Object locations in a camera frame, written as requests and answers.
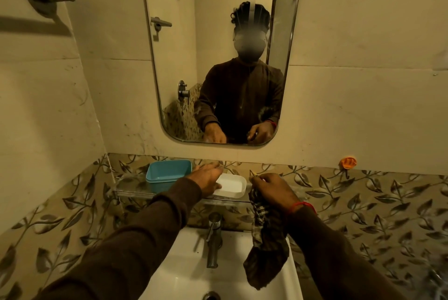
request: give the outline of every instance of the patterned cloth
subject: patterned cloth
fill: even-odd
[[[281,271],[289,256],[289,247],[281,213],[271,207],[255,188],[250,191],[249,200],[255,213],[252,223],[254,246],[243,266],[249,285],[259,290]]]

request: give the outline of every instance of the white soap dish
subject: white soap dish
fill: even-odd
[[[242,176],[222,174],[216,182],[221,184],[222,188],[220,190],[215,190],[213,195],[239,199],[240,197],[243,197],[246,192],[247,182]]]

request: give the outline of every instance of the red thread bracelet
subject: red thread bracelet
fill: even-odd
[[[299,206],[299,205],[303,205],[303,206],[307,206],[310,207],[315,214],[317,214],[316,210],[314,209],[313,205],[308,203],[308,202],[302,202],[302,201],[297,201],[296,203],[294,203],[291,207],[289,207],[288,211],[286,212],[287,215],[292,214],[292,212],[294,211],[294,209]]]
[[[277,123],[275,123],[274,121],[266,120],[265,122],[269,122],[270,124],[272,124],[274,126],[274,130],[277,128]]]

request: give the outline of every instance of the curly hair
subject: curly hair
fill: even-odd
[[[249,10],[249,1],[243,2],[238,8],[233,9],[233,13],[230,14],[230,17],[232,18],[231,22],[235,25],[236,31],[249,24]],[[270,19],[271,15],[269,14],[269,11],[267,11],[261,4],[255,4],[254,24],[261,25],[265,27],[266,30],[269,30]]]

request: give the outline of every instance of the faucet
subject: faucet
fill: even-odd
[[[221,220],[222,215],[220,213],[210,213],[208,216],[208,255],[207,255],[207,268],[218,267],[218,249],[223,245],[223,239],[221,237]]]

